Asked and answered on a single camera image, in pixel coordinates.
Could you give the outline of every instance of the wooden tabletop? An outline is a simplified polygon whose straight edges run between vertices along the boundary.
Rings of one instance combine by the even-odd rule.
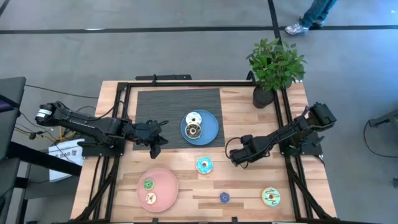
[[[113,106],[117,84],[114,81],[103,82],[96,116],[104,114]],[[129,100],[129,117],[134,122],[138,91],[199,88],[220,89],[226,142],[246,134],[265,136],[279,128],[274,104],[261,110],[253,106],[253,87],[134,87]],[[296,117],[307,105],[303,85],[293,84],[287,93],[292,115]],[[287,124],[281,93],[279,101],[284,123]],[[278,146],[271,150],[270,157],[249,164],[247,169],[235,167],[226,158],[224,147],[164,149],[154,160],[149,157],[149,151],[133,151],[132,148],[133,143],[128,142],[120,160],[111,222],[151,222],[154,217],[159,218],[160,222],[230,222],[231,217],[237,217],[242,222],[294,220],[285,161]],[[239,141],[232,141],[228,146],[228,149],[241,148]],[[195,168],[197,159],[203,156],[210,157],[214,163],[213,170],[207,175],[199,174]],[[309,191],[327,213],[336,216],[323,164],[314,156],[302,156],[302,160]],[[88,204],[96,161],[97,157],[84,161],[71,218],[77,217]],[[140,176],[155,167],[173,172],[179,184],[177,201],[161,213],[151,213],[141,208],[136,195]],[[100,172],[101,169],[97,173],[95,190]],[[268,207],[261,200],[261,192],[271,186],[281,194],[280,204],[274,208]],[[229,204],[220,203],[219,196],[222,192],[230,194]],[[300,210],[305,217],[302,194],[299,189],[297,192]],[[100,218],[104,217],[107,196],[108,191],[103,197]]]

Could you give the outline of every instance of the blue frosted donut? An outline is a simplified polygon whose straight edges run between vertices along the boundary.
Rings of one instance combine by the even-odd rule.
[[[209,157],[202,157],[197,160],[197,170],[201,174],[208,174],[213,169],[213,162]]]

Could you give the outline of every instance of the blue plate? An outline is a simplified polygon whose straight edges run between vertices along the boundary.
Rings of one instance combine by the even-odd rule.
[[[209,144],[217,137],[218,134],[218,121],[214,115],[205,110],[194,110],[201,116],[201,136],[198,139],[190,139],[187,134],[185,134],[185,127],[187,127],[187,122],[185,122],[185,117],[181,122],[181,134],[189,143],[203,146]]]

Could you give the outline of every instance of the green frosted donut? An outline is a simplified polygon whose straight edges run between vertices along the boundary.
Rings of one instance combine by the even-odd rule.
[[[154,188],[154,181],[151,179],[147,179],[144,181],[144,189],[152,190]]]

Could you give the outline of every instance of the white paper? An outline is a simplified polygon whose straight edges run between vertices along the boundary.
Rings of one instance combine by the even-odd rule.
[[[82,166],[82,148],[77,144],[80,141],[84,141],[84,139],[76,139],[72,141],[62,142],[57,144],[58,147],[51,146],[49,147],[49,155],[58,157],[68,162],[72,161],[73,163]],[[50,170],[50,182],[56,182],[70,176],[72,175],[58,172],[55,170]]]

